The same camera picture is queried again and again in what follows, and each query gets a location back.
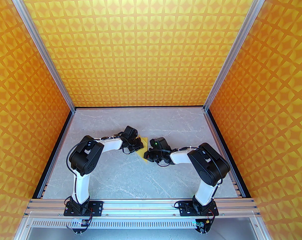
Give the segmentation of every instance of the ventilated metal panel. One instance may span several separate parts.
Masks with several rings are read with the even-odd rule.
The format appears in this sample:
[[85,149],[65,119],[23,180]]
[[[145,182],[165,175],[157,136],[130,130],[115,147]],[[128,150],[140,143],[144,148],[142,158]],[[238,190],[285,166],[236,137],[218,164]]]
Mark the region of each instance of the ventilated metal panel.
[[[82,219],[34,218],[35,228],[84,228]],[[92,229],[194,229],[195,219],[93,219]]]

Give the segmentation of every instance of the aluminum frame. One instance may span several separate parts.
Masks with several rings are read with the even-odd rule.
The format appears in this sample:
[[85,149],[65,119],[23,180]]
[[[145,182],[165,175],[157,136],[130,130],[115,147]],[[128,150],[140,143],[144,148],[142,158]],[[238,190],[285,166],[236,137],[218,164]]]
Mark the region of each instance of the aluminum frame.
[[250,221],[259,240],[272,239],[261,217],[250,217]]
[[211,106],[215,96],[217,95],[220,87],[222,86],[222,83],[227,76],[234,60],[236,59],[246,37],[248,36],[248,33],[250,29],[252,28],[252,25],[258,16],[258,13],[260,12],[262,5],[265,0],[253,0],[247,15],[245,16],[245,19],[241,25],[241,28],[238,32],[238,35],[236,36],[231,49],[221,67],[221,70],[214,82],[214,85],[204,103],[204,110],[207,111],[209,107]]
[[19,13],[26,29],[28,30],[34,44],[36,45],[36,47],[38,48],[38,51],[44,61],[44,63],[46,64],[49,72],[51,73],[54,82],[56,83],[56,85],[58,86],[61,94],[63,95],[63,98],[65,99],[65,102],[67,103],[67,105],[69,106],[70,110],[72,113],[74,113],[76,111],[76,108],[73,104],[73,101],[66,89],[66,87],[64,86],[64,83],[61,80],[61,77],[51,59],[50,54],[48,53],[48,50],[45,46],[45,44],[43,43],[43,40],[38,32],[38,29],[36,27],[36,25],[33,22],[33,19],[31,17],[31,15],[29,14],[29,11],[24,3],[23,0],[12,0],[14,6],[16,7],[17,12]]
[[[104,202],[102,216],[94,217],[92,226],[89,228],[194,229],[196,219],[204,219],[207,216],[181,217],[179,210],[174,208],[174,204],[181,200],[190,201],[191,199],[99,200]],[[252,218],[252,223],[257,223],[260,217],[256,204],[251,198],[216,198],[215,201],[219,210],[218,217],[249,217]],[[31,199],[14,239],[26,239],[33,227],[61,229],[68,225],[72,228],[81,228],[81,220],[87,217],[65,217],[63,216],[64,208],[63,199]]]

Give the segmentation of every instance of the orange wallpaper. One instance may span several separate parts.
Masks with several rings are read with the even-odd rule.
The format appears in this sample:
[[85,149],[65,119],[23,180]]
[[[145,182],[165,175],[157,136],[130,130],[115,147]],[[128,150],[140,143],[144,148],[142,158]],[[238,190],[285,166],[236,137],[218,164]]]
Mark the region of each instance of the orange wallpaper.
[[11,0],[0,0],[0,239],[12,239],[69,108]]
[[273,239],[302,239],[302,0],[266,0],[210,110]]
[[203,105],[252,0],[24,0],[75,106]]

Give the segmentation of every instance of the black cable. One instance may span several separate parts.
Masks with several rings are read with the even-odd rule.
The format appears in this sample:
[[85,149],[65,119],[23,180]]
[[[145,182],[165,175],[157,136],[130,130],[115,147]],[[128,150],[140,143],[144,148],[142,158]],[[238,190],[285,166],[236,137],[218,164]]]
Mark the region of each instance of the black cable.
[[[87,143],[87,142],[89,142],[89,141],[94,141],[94,140],[95,140],[95,139],[90,139],[90,140],[85,140],[85,141],[82,141],[82,142],[77,143],[76,145],[74,145],[74,146],[70,149],[68,155],[66,156],[66,166],[67,166],[67,168],[69,169],[69,171],[72,172],[72,173],[75,175],[75,180],[74,180],[74,196],[75,196],[76,202],[79,204],[79,206],[80,206],[81,208],[90,211],[90,217],[89,217],[89,220],[88,220],[88,225],[86,226],[85,230],[87,230],[88,227],[89,227],[90,224],[91,224],[92,217],[93,217],[92,209],[88,209],[88,208],[82,206],[82,205],[80,204],[79,200],[78,200],[78,197],[77,197],[77,178],[78,178],[78,177],[77,177],[77,174],[69,167],[68,158],[69,158],[71,152],[72,152],[78,145],[83,144],[83,143]],[[64,200],[64,204],[65,204],[66,200],[69,199],[69,198],[71,198],[71,197],[72,197],[72,196],[67,197],[67,198]]]
[[[122,135],[121,135],[122,133],[123,133],[123,132],[121,131],[121,132],[119,132],[118,134],[115,134],[114,136],[117,137],[117,138],[120,138],[120,139],[124,139],[124,140],[129,144],[129,146],[133,147],[134,144],[131,144],[131,143],[129,142],[129,140],[128,140],[126,137],[122,136]],[[129,153],[125,153],[125,150],[124,150],[124,147],[123,147],[123,148],[122,148],[122,152],[123,152],[124,154],[126,154],[126,155],[129,155],[129,154],[133,153],[134,150],[132,150],[132,151],[129,150]]]
[[175,209],[180,209],[180,208],[182,208],[182,207],[176,207],[176,206],[175,206],[178,202],[182,202],[182,203],[184,204],[184,209],[185,209],[185,207],[189,207],[191,210],[194,210],[193,207],[189,206],[189,205],[186,204],[184,201],[176,201],[176,202],[174,203],[174,205],[173,205],[173,207],[174,207]]
[[215,193],[217,192],[218,188],[216,187],[213,194],[212,194],[212,198],[214,197]]
[[69,171],[72,172],[75,176],[77,176],[77,174],[69,167],[68,158],[69,158],[71,152],[72,152],[78,145],[80,145],[80,144],[82,144],[82,143],[86,143],[86,142],[88,142],[88,141],[90,141],[90,140],[85,140],[85,141],[79,142],[78,144],[74,145],[73,148],[70,149],[68,155],[66,156],[66,166],[68,167]]
[[167,167],[167,166],[169,166],[170,164],[168,163],[167,165],[159,165],[159,163],[156,163],[158,166],[160,166],[160,167]]
[[66,204],[66,200],[69,199],[71,197],[71,195],[69,195],[65,200],[64,200],[64,205],[67,206]]
[[154,152],[154,151],[161,151],[161,152],[168,152],[168,153],[172,152],[172,150],[155,149],[155,148],[148,150],[148,152]]
[[221,171],[220,171],[220,168],[218,167],[218,165],[216,164],[216,162],[215,162],[214,159],[212,158],[212,155],[209,154],[209,153],[207,153],[205,150],[203,150],[203,149],[200,148],[199,146],[198,146],[198,147],[189,147],[189,148],[190,148],[190,149],[201,150],[202,152],[206,153],[206,154],[210,157],[211,161],[214,163],[215,167],[217,168],[217,171],[219,172],[220,179],[221,179],[221,182],[218,183],[217,186],[221,185],[222,182],[223,182],[222,173],[221,173]]

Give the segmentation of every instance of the metal bracket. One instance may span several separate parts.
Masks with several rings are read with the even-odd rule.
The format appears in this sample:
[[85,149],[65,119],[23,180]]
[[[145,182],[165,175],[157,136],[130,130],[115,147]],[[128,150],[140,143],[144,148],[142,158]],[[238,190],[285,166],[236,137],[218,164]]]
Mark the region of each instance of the metal bracket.
[[[103,211],[103,201],[89,201],[88,209],[92,210],[92,217],[101,217]],[[74,209],[70,208],[70,201],[67,201],[64,208],[64,216],[83,216],[78,214]]]
[[193,206],[193,201],[178,201],[178,206],[175,207],[179,209],[181,217],[194,217],[194,216],[218,216],[218,208],[214,200],[212,200],[206,206],[198,207],[199,211],[196,210],[196,207]]

